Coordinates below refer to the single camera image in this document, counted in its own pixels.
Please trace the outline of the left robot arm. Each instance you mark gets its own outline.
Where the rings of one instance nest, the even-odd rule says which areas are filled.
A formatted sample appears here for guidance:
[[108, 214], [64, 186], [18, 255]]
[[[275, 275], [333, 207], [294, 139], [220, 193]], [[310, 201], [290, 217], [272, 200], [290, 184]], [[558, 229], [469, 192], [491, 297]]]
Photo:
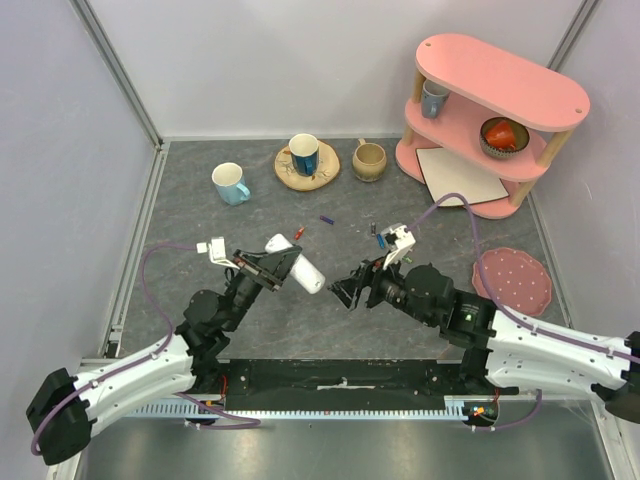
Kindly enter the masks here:
[[29, 404], [31, 452], [48, 466], [64, 462], [91, 438], [130, 411], [166, 395], [184, 397], [194, 389], [208, 393], [220, 378], [218, 354], [230, 340], [260, 292], [279, 290], [302, 249], [235, 251], [223, 263], [232, 271], [226, 290], [194, 294], [179, 325], [164, 337], [109, 366], [72, 375], [51, 372]]

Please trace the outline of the white remote control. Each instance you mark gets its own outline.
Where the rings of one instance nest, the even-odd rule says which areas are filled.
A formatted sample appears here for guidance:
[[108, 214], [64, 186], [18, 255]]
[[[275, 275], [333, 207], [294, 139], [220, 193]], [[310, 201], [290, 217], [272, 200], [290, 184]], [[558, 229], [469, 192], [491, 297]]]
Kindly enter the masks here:
[[[289, 240], [278, 233], [265, 245], [265, 251], [275, 253], [294, 247]], [[317, 294], [325, 285], [326, 278], [302, 253], [293, 263], [290, 275], [311, 295]]]

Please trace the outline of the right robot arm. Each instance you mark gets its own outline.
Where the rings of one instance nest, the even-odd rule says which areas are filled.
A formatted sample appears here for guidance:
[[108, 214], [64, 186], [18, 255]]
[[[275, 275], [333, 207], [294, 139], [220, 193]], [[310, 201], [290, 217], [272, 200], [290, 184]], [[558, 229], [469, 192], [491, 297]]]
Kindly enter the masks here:
[[401, 274], [400, 266], [364, 261], [328, 287], [350, 310], [362, 291], [373, 308], [390, 304], [464, 349], [458, 381], [477, 394], [499, 389], [582, 393], [607, 412], [639, 420], [639, 335], [605, 337], [554, 325], [455, 288], [432, 265]]

